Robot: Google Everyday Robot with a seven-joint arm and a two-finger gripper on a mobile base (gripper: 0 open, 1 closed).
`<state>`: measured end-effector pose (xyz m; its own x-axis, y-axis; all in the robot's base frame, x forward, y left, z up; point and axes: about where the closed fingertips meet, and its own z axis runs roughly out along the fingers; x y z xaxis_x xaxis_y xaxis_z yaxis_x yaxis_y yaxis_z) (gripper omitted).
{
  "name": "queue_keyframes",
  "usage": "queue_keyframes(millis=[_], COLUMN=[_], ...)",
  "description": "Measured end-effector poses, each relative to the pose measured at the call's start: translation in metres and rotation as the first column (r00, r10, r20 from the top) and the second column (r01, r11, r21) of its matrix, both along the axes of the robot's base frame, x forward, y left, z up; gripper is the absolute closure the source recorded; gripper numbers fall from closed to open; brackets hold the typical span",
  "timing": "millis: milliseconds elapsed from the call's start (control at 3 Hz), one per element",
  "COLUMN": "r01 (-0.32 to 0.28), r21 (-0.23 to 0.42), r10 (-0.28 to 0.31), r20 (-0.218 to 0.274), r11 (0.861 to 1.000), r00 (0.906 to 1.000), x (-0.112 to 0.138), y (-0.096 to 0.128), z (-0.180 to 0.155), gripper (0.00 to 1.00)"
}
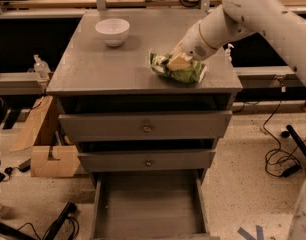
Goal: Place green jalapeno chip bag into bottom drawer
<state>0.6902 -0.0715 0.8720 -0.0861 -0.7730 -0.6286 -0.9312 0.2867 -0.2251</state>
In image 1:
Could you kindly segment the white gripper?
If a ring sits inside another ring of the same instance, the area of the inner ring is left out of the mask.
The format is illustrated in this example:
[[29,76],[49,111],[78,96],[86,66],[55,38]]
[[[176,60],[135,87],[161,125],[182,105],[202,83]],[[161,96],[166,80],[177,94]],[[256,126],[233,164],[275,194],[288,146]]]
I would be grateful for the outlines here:
[[166,67],[170,71],[182,70],[190,66],[192,57],[199,61],[209,58],[218,50],[215,37],[215,29],[210,24],[195,23],[172,50],[171,55],[177,55]]

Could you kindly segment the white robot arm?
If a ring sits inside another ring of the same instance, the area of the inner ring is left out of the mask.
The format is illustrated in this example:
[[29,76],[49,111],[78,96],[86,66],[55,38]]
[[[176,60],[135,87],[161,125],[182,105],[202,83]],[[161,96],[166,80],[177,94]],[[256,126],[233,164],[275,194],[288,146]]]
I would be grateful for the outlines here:
[[281,0],[222,0],[186,32],[172,54],[203,61],[223,45],[260,34],[306,87],[306,20]]

